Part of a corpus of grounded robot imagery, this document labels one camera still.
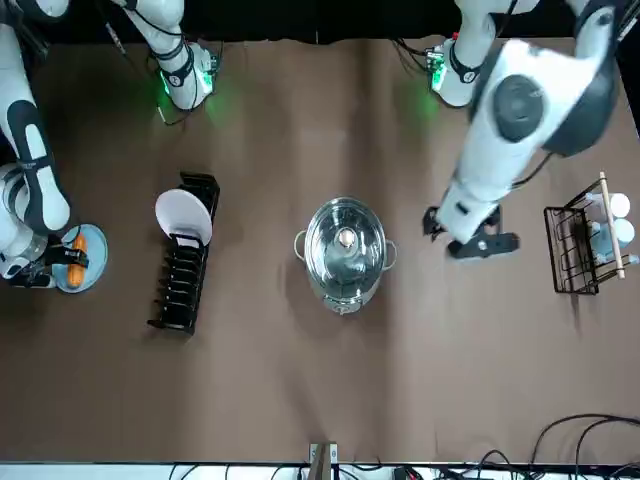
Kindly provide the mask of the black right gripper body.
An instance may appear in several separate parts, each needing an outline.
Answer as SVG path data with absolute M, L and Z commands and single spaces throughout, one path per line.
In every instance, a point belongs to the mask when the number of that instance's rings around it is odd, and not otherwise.
M 8 284 L 18 288 L 51 289 L 56 287 L 55 280 L 49 270 L 28 271 L 22 269 L 8 280 Z

